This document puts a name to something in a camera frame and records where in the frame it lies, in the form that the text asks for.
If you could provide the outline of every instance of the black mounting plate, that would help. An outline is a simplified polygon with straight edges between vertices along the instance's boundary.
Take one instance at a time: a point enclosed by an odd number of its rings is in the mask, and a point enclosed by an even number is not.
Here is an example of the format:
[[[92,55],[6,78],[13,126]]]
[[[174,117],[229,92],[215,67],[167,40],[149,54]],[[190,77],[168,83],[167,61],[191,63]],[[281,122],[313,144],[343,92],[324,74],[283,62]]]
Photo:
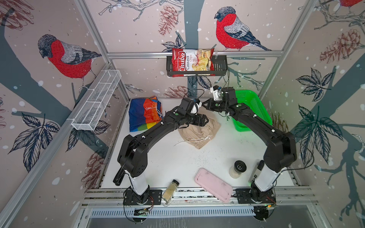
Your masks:
[[[256,202],[251,199],[250,190],[251,188],[235,189],[238,204],[256,204]],[[261,204],[273,204],[273,202],[276,202],[272,189],[269,191],[269,194],[260,200],[262,201]]]
[[[150,190],[150,194],[149,196],[151,196],[153,198],[153,205],[161,205],[161,197],[162,197],[162,190]],[[150,198],[148,198],[147,202],[143,205],[139,205],[137,203],[137,200],[134,196],[133,191],[128,190],[125,193],[125,198],[123,200],[123,205],[124,206],[134,206],[134,205],[138,205],[138,206],[144,206],[144,205],[152,205],[152,201]]]

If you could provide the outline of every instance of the drawstring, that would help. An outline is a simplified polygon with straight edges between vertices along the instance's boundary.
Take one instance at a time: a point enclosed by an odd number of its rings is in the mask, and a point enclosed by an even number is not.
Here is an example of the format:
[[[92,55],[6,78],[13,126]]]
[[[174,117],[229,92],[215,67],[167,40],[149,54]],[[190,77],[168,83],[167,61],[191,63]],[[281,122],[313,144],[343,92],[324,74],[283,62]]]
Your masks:
[[[204,140],[207,140],[207,139],[211,139],[209,136],[211,136],[211,135],[208,135],[205,138],[198,138],[198,139],[200,139],[199,141],[181,141],[181,142],[176,143],[174,146],[178,145],[179,143],[183,143],[183,142],[196,143],[196,142],[201,142],[201,141],[204,141]]]
[[[157,110],[157,114],[158,114],[158,116],[159,116],[160,118],[162,118],[162,114],[161,114],[160,110],[158,110],[158,108],[157,108],[157,107],[149,107],[149,108],[146,108],[146,110],[154,109],[154,108]]]

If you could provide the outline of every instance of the glass jar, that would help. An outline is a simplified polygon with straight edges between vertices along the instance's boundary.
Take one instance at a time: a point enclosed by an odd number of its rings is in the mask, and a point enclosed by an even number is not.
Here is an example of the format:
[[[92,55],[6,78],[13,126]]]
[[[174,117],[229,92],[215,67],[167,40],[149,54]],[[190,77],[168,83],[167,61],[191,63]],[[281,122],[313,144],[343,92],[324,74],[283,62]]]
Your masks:
[[[162,195],[162,199],[165,200],[166,205],[168,205],[172,199],[172,196],[176,192],[177,187],[179,186],[179,182],[177,180],[172,180],[172,182],[167,187],[166,191]]]
[[[234,165],[229,169],[229,175],[237,179],[241,176],[241,174],[246,171],[247,167],[243,161],[236,161]]]

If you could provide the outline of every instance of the white mesh shelf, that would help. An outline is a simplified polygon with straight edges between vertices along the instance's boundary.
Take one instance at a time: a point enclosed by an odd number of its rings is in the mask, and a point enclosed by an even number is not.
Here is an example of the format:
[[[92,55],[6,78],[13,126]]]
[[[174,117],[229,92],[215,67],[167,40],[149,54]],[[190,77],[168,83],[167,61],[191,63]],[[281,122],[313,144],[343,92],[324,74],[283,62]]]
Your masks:
[[[118,82],[121,78],[119,70],[106,70],[81,110],[72,121],[76,130],[93,131],[99,122]]]

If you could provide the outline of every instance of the green plastic basket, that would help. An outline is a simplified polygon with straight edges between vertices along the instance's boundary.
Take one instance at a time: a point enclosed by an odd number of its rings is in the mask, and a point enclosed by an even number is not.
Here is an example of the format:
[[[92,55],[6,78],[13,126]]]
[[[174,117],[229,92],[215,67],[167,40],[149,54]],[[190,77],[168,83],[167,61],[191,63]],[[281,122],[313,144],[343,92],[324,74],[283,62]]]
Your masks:
[[[268,124],[273,125],[273,121],[270,118],[268,112],[266,111],[264,105],[262,104],[260,98],[257,96],[257,94],[251,90],[236,90],[236,97],[238,103],[245,103],[256,113],[261,119],[266,121]],[[237,131],[243,132],[243,131],[250,131],[250,129],[233,119],[234,127]]]

